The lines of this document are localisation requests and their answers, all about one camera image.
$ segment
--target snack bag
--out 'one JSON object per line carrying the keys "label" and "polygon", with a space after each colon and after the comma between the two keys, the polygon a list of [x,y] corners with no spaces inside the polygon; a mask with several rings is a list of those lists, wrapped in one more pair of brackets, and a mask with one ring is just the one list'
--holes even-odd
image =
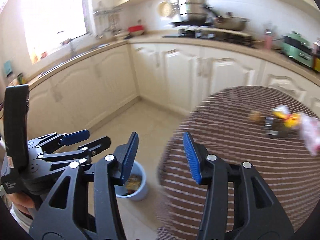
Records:
{"label": "snack bag", "polygon": [[272,113],[284,120],[284,125],[288,128],[295,128],[300,124],[300,113],[291,114],[289,108],[285,105],[280,105],[272,109]]}

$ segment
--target dish rack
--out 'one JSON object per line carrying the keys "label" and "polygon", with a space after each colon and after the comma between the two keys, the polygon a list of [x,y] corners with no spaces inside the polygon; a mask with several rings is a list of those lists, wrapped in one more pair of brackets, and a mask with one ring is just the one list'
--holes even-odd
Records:
{"label": "dish rack", "polygon": [[105,9],[102,8],[101,3],[99,3],[99,9],[96,9],[93,13],[97,39],[103,38],[106,32],[111,32],[113,35],[120,32],[119,12],[121,10],[122,8],[119,7]]}

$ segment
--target round table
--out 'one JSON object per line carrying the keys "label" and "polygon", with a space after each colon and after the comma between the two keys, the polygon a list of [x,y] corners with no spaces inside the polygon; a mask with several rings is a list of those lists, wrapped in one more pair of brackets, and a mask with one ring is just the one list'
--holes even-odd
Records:
{"label": "round table", "polygon": [[[248,120],[252,110],[272,116],[272,109],[287,105],[293,112],[316,115],[305,105],[276,89],[245,86],[209,96],[182,122],[168,142],[159,166],[163,197],[158,217],[165,226],[162,239],[194,240],[205,203],[206,186],[191,178],[182,144],[190,131],[196,143],[228,163],[251,162],[273,190],[294,230],[306,221],[320,197],[320,157],[312,157],[298,135],[272,139],[265,129]],[[233,226],[233,188],[229,184],[227,231]]]}

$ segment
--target kitchen counter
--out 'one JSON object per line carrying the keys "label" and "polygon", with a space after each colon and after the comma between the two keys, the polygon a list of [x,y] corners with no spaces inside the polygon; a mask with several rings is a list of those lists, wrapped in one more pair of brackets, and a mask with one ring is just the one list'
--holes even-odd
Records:
{"label": "kitchen counter", "polygon": [[314,84],[320,87],[320,75],[314,73],[312,70],[308,70],[307,68],[300,66],[290,59],[281,55],[275,51],[267,51],[264,49],[253,49],[237,44],[231,44],[227,42],[221,41],[210,41],[210,40],[201,40],[201,39],[192,39],[192,38],[162,38],[161,36],[167,34],[166,32],[156,32],[151,34],[142,35],[139,37],[134,37],[129,40],[122,40],[122,41],[112,41],[110,45],[104,46],[102,48],[97,48],[85,52],[77,57],[74,57],[71,60],[68,60],[65,63],[58,65],[55,68],[52,68],[50,71],[43,75],[38,75],[37,77],[31,79],[28,84],[30,90],[35,88],[37,85],[41,84],[51,76],[55,75],[56,73],[62,71],[69,66],[82,61],[86,58],[92,57],[96,54],[101,52],[107,51],[109,49],[113,49],[119,46],[123,46],[126,44],[135,44],[135,43],[173,43],[173,44],[186,44],[186,45],[196,45],[202,47],[210,47],[210,48],[217,48],[217,49],[224,49],[229,50],[237,53],[246,54],[252,57],[260,58],[262,60],[277,64],[282,66],[286,69],[289,69],[305,78],[313,82]]}

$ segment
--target floor tile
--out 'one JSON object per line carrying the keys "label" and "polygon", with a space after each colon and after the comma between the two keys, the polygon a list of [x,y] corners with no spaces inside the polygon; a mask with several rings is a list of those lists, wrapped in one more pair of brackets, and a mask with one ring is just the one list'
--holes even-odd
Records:
{"label": "floor tile", "polygon": [[[105,155],[113,153],[118,145],[127,143],[132,131],[139,135],[139,148],[135,160],[143,166],[147,174],[149,192],[146,199],[138,202],[117,199],[128,240],[156,239],[156,229],[161,226],[156,219],[156,200],[160,187],[157,167],[167,141],[182,119],[182,116],[158,109],[146,101],[139,101],[96,130],[90,137],[91,140],[102,136],[111,138],[111,147],[92,158],[93,162],[96,162]],[[89,212],[94,213],[92,185],[89,186]]]}

